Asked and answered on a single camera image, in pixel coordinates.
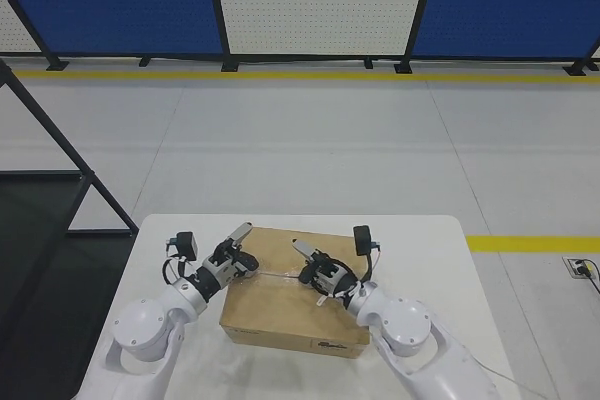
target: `gray floor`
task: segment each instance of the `gray floor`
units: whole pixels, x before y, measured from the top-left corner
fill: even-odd
[[[467,234],[600,235],[600,86],[24,83],[138,222],[449,214]],[[1,90],[0,169],[70,167]],[[91,193],[74,226],[120,224]],[[551,399],[600,400],[600,302],[562,255],[474,259],[516,379]],[[600,266],[600,255],[587,256]]]

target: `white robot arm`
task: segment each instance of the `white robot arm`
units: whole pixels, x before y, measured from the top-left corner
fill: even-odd
[[[354,229],[354,235],[358,255],[368,256],[374,244],[368,227],[365,228]],[[495,385],[469,350],[445,329],[435,314],[419,301],[388,297],[369,280],[370,262],[369,270],[358,280],[344,263],[307,243],[294,240],[293,247],[307,261],[298,277],[300,282],[317,290],[323,299],[332,297],[341,301],[359,326],[375,328],[371,330],[374,346],[415,399],[500,399]],[[422,368],[407,371],[400,358],[417,354],[430,334],[438,344],[437,353]]]
[[[250,223],[241,225],[220,243],[195,273],[185,275],[185,264],[197,258],[191,232],[180,232],[167,242],[177,248],[170,257],[178,261],[179,278],[169,283],[156,299],[140,299],[127,305],[113,325],[113,337],[94,356],[96,365],[78,393],[78,400],[160,400],[164,399],[180,347],[184,325],[194,323],[207,303],[234,278],[255,274],[258,262],[241,251],[240,243],[251,232]],[[144,362],[159,361],[157,370],[133,374],[122,365],[122,350]]]

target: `electrical socket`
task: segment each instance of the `electrical socket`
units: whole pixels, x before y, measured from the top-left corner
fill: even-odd
[[[578,272],[578,267],[581,265],[586,266],[591,271],[591,279],[596,279],[595,271],[591,269],[591,266],[584,259],[579,257],[562,257],[562,261],[564,261],[564,265],[573,279],[587,279],[584,274]]]

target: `blue partition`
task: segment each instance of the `blue partition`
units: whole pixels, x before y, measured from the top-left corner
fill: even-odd
[[[212,0],[20,0],[53,53],[222,54]]]
[[[413,57],[579,58],[600,0],[428,0]]]

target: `yellow floor line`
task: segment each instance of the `yellow floor line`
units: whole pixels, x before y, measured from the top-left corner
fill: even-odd
[[[533,83],[533,84],[600,84],[600,76],[568,75],[479,75],[479,74],[411,74],[374,72],[282,72],[282,71],[15,71],[19,78],[30,79],[155,79],[155,80],[341,80],[341,81],[432,81],[459,83]]]
[[[600,253],[600,236],[467,236],[474,253]]]

